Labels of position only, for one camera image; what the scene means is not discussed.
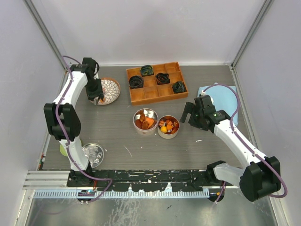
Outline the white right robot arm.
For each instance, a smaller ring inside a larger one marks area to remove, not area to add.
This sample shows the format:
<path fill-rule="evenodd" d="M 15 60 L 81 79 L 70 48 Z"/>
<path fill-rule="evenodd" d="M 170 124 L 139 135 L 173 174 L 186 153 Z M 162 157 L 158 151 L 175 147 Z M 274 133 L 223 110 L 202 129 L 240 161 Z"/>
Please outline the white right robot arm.
<path fill-rule="evenodd" d="M 224 161 L 209 164 L 206 169 L 209 184 L 215 186 L 223 181 L 235 185 L 251 202 L 271 196 L 282 188 L 279 160 L 274 156 L 267 157 L 251 144 L 224 110 L 216 110 L 209 95 L 185 104 L 180 122 L 185 121 L 195 128 L 215 134 L 242 165 L 242 168 L 237 168 Z"/>

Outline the orange shrimp piece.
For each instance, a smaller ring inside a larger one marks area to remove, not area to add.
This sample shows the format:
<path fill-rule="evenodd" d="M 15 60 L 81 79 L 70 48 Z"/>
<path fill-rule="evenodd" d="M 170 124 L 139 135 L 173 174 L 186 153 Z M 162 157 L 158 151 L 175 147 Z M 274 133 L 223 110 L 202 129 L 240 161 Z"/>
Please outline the orange shrimp piece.
<path fill-rule="evenodd" d="M 142 123 L 142 129 L 149 130 L 156 124 L 156 122 L 157 121 L 154 118 L 145 117 Z"/>

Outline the brown meat piece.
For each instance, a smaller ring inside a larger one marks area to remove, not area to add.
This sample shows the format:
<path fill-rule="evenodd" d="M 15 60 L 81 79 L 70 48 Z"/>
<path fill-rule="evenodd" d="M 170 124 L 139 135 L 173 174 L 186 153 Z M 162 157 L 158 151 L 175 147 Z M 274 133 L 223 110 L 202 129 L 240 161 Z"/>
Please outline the brown meat piece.
<path fill-rule="evenodd" d="M 135 120 L 135 125 L 137 128 L 142 129 L 143 123 L 140 120 Z"/>

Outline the brown fried cutlet piece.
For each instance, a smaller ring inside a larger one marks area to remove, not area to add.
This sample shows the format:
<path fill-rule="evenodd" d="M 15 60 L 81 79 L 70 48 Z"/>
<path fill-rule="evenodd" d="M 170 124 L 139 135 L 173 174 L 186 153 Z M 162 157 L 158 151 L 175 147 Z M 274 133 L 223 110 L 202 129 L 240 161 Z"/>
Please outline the brown fried cutlet piece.
<path fill-rule="evenodd" d="M 139 120 L 140 120 L 141 122 L 143 122 L 143 121 L 144 121 L 144 118 L 145 118 L 145 114 L 144 114 L 144 113 L 142 113 L 142 114 L 140 115 L 140 118 L 139 118 Z"/>

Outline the red sausage piece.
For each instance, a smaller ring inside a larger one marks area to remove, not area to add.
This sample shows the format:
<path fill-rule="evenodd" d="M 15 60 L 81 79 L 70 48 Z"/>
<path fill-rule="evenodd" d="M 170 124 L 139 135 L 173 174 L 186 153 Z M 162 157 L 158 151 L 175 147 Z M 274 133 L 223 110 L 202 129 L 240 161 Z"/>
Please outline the red sausage piece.
<path fill-rule="evenodd" d="M 179 123 L 177 122 L 174 122 L 174 125 L 173 125 L 173 129 L 172 129 L 172 134 L 175 133 L 179 128 Z"/>

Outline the tall pink lunch tin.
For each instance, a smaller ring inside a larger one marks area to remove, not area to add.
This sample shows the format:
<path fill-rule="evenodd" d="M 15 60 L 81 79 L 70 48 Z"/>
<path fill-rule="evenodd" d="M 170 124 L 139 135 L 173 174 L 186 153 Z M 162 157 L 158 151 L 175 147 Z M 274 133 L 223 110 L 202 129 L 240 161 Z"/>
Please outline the tall pink lunch tin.
<path fill-rule="evenodd" d="M 149 130 L 139 129 L 135 125 L 135 120 L 139 120 L 140 115 L 142 113 L 145 114 L 145 117 L 154 118 L 157 121 L 156 124 L 151 129 L 149 129 Z M 140 109 L 133 116 L 133 125 L 134 125 L 134 128 L 135 128 L 135 130 L 137 131 L 138 134 L 143 135 L 143 136 L 152 135 L 152 134 L 155 133 L 155 130 L 157 129 L 157 126 L 158 126 L 158 115 L 152 109 L 149 109 L 149 108 Z"/>

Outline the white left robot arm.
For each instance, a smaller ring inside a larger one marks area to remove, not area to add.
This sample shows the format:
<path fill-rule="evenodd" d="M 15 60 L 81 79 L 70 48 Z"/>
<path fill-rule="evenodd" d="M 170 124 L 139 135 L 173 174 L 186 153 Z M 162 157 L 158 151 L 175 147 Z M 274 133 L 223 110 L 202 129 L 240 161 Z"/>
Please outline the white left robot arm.
<path fill-rule="evenodd" d="M 81 63 L 66 65 L 67 82 L 58 97 L 52 103 L 44 105 L 47 128 L 65 149 L 71 165 L 71 172 L 80 172 L 77 181 L 83 186 L 94 182 L 90 161 L 84 155 L 79 138 L 81 122 L 75 111 L 75 105 L 82 89 L 86 90 L 89 101 L 97 104 L 104 99 L 101 79 L 96 75 L 99 64 L 90 57 L 83 58 Z"/>

